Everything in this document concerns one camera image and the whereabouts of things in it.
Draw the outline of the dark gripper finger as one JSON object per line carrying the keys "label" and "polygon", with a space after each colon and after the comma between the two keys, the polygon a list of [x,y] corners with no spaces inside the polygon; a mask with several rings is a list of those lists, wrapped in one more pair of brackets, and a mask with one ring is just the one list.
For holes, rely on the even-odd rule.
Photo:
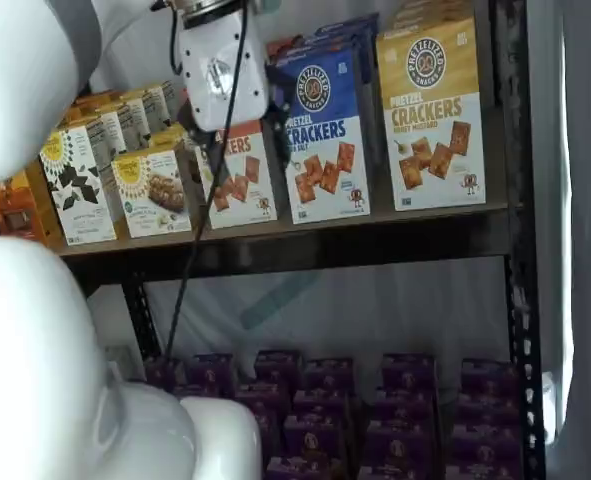
{"label": "dark gripper finger", "polygon": [[177,121],[194,144],[198,146],[208,145],[208,133],[198,126],[189,100],[185,100],[180,107]]}
{"label": "dark gripper finger", "polygon": [[267,110],[262,117],[262,121],[272,131],[282,131],[288,120],[288,103],[277,104],[271,100]]}

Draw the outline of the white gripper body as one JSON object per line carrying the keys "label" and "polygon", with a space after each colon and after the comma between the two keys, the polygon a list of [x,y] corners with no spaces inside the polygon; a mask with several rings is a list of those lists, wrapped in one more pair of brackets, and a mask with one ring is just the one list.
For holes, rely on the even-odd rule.
{"label": "white gripper body", "polygon": [[179,34],[184,85],[204,131],[225,127],[234,97],[233,126],[260,119],[268,107],[266,48],[255,15],[232,12]]}

